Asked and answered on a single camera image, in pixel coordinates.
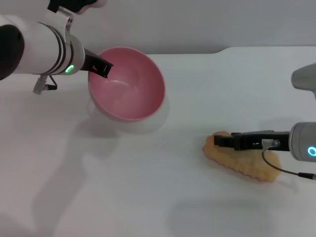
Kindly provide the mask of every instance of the table surface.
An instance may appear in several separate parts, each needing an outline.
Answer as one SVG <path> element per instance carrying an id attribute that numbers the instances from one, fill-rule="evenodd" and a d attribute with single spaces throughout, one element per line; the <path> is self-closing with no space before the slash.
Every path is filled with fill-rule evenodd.
<path id="1" fill-rule="evenodd" d="M 235 47 L 216 54 L 150 55 L 167 97 L 146 121 L 119 123 L 90 100 L 87 73 L 0 86 L 2 237 L 297 237 L 314 235 L 316 183 L 287 174 L 259 183 L 205 159 L 218 130 L 289 131 L 316 120 L 292 72 L 316 47 Z M 285 169 L 316 163 L 279 153 Z"/>

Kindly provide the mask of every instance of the bowl rim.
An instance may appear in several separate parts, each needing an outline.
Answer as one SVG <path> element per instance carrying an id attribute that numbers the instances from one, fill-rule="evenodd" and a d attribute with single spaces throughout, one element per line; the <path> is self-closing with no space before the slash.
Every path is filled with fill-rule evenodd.
<path id="1" fill-rule="evenodd" d="M 136 121 L 141 121 L 141 120 L 145 120 L 147 118 L 149 118 L 150 116 L 154 115 L 163 105 L 163 102 L 165 100 L 165 97 L 166 97 L 166 85 L 165 85 L 165 81 L 164 81 L 164 77 L 163 77 L 163 74 L 160 70 L 160 68 L 157 66 L 157 64 L 145 53 L 139 51 L 138 49 L 135 49 L 135 48 L 131 48 L 131 47 L 126 47 L 126 46 L 116 46 L 116 47 L 110 47 L 110 48 L 107 48 L 105 50 L 103 50 L 102 52 L 98 53 L 98 55 L 100 56 L 101 54 L 103 54 L 104 52 L 108 51 L 108 50 L 111 50 L 111 49 L 119 49 L 119 48 L 122 48 L 122 49 L 131 49 L 133 51 L 136 51 L 142 55 L 144 55 L 146 58 L 148 58 L 155 66 L 156 68 L 158 69 L 158 72 L 161 76 L 161 79 L 162 79 L 162 84 L 163 84 L 163 97 L 162 97 L 162 100 L 161 100 L 161 103 L 160 105 L 155 109 L 155 111 L 153 111 L 152 113 L 150 113 L 149 115 L 146 115 L 144 117 L 141 117 L 141 118 L 125 118 L 125 117 L 121 117 L 121 116 L 118 116 L 112 112 L 110 112 L 109 110 L 107 110 L 106 108 L 104 108 L 101 103 L 99 103 L 98 99 L 96 98 L 96 96 L 94 95 L 93 93 L 93 90 L 91 89 L 91 86 L 90 86 L 90 74 L 93 73 L 93 72 L 88 72 L 88 89 L 89 89 L 89 93 L 90 93 L 90 96 L 92 98 L 92 101 L 94 102 L 94 104 L 96 105 L 96 107 L 104 114 L 112 117 L 113 119 L 117 119 L 117 120 L 121 120 L 121 121 L 128 121 L 128 122 L 136 122 Z"/>

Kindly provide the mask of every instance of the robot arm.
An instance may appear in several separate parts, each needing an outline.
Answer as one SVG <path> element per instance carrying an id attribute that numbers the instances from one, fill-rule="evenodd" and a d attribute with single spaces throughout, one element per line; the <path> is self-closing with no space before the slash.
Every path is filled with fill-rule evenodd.
<path id="1" fill-rule="evenodd" d="M 0 80 L 12 73 L 71 75 L 79 70 L 107 77 L 113 66 L 85 49 L 70 34 L 73 15 L 89 7 L 100 7 L 100 0 L 51 0 L 47 24 L 32 22 L 14 15 L 0 15 Z"/>
<path id="2" fill-rule="evenodd" d="M 293 72 L 291 81 L 296 89 L 310 90 L 316 97 L 316 64 L 311 64 Z M 263 160 L 279 171 L 316 180 L 313 173 L 295 173 L 281 169 L 269 163 L 265 151 L 287 151 L 299 161 L 316 162 L 316 122 L 299 122 L 289 132 L 272 130 L 232 133 L 231 136 L 214 136 L 214 144 L 233 148 L 236 151 L 261 150 Z"/>

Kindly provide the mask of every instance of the sponge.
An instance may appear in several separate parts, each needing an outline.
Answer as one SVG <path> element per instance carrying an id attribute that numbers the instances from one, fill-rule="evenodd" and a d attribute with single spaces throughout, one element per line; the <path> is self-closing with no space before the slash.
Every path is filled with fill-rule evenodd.
<path id="1" fill-rule="evenodd" d="M 233 148 L 215 146 L 214 135 L 230 136 L 230 133 L 220 131 L 206 139 L 203 151 L 208 159 L 261 182 L 273 182 L 280 175 L 279 170 L 273 169 L 264 162 L 261 150 L 235 151 Z M 265 157 L 268 162 L 281 168 L 276 153 L 267 151 Z"/>

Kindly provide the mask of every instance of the pink bowl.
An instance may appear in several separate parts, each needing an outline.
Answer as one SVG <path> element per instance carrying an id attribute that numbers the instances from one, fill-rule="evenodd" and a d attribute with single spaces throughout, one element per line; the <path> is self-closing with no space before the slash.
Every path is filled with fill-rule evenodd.
<path id="1" fill-rule="evenodd" d="M 88 74 L 91 98 L 101 112 L 120 121 L 139 121 L 157 112 L 165 97 L 165 84 L 148 56 L 136 49 L 114 47 L 100 57 L 114 65 L 107 79 Z"/>

